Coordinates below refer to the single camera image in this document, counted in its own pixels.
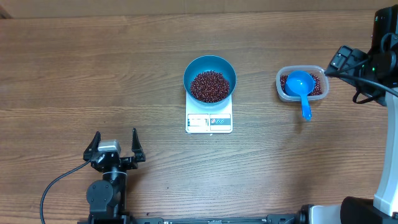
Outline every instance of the plastic container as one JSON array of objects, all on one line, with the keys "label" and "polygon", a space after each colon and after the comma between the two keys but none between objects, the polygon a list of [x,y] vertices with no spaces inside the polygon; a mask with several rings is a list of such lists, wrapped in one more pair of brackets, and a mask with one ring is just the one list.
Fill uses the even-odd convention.
[{"label": "plastic container", "polygon": [[320,100],[329,93],[329,80],[325,76],[325,71],[323,68],[316,65],[294,65],[282,68],[281,70],[279,70],[278,74],[276,75],[276,89],[278,91],[280,100],[282,100],[283,102],[301,102],[299,96],[289,96],[288,94],[284,93],[284,91],[282,90],[282,86],[280,85],[281,76],[290,75],[292,72],[296,70],[306,71],[319,78],[321,84],[321,90],[323,93],[317,96],[308,96],[309,101]]}]

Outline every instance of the container of beans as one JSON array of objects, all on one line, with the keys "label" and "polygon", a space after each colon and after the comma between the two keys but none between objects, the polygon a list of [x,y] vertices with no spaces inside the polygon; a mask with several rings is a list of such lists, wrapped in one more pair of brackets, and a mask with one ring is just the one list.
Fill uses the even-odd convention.
[{"label": "container of beans", "polygon": [[236,73],[232,65],[215,55],[196,58],[188,65],[183,79],[187,94],[203,106],[224,102],[236,86]]},{"label": "container of beans", "polygon": [[285,84],[287,77],[294,71],[301,70],[311,74],[312,78],[315,80],[315,88],[308,95],[308,100],[320,100],[329,93],[329,80],[325,76],[325,71],[316,65],[295,65],[284,67],[279,70],[276,75],[276,89],[280,100],[283,102],[301,102],[299,96],[289,96],[285,92]]}]

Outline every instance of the scoop handle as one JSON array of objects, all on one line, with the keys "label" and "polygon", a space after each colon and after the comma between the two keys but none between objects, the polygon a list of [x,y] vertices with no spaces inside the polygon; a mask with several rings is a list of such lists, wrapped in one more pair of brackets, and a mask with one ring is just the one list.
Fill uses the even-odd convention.
[{"label": "scoop handle", "polygon": [[301,109],[303,111],[303,118],[305,118],[307,121],[310,121],[312,113],[310,103],[308,102],[306,95],[301,95]]}]

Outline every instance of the blue measuring cup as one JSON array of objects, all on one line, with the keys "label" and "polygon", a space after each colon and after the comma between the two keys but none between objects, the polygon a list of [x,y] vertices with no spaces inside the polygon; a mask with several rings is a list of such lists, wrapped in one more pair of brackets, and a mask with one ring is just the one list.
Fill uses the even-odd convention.
[{"label": "blue measuring cup", "polygon": [[315,88],[315,80],[312,76],[304,71],[292,72],[286,80],[285,91],[289,96],[301,97],[301,105],[303,117],[310,121],[312,117],[310,103],[308,102],[308,94]]}]

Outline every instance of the red bean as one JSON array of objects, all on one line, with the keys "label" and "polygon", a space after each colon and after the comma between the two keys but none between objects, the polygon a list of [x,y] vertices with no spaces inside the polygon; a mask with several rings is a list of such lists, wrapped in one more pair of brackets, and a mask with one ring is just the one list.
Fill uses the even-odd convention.
[{"label": "red bean", "polygon": [[[312,78],[315,80],[315,88],[313,89],[313,91],[308,94],[309,96],[318,96],[318,95],[322,95],[322,88],[321,88],[321,81],[320,79],[314,75],[314,74],[310,74],[312,76]],[[282,90],[284,93],[286,93],[285,91],[285,84],[286,84],[286,80],[287,80],[288,75],[282,75],[280,77],[280,84],[282,85]]]},{"label": "red bean", "polygon": [[191,82],[190,91],[195,99],[205,103],[216,103],[229,94],[229,82],[222,73],[203,72]]}]

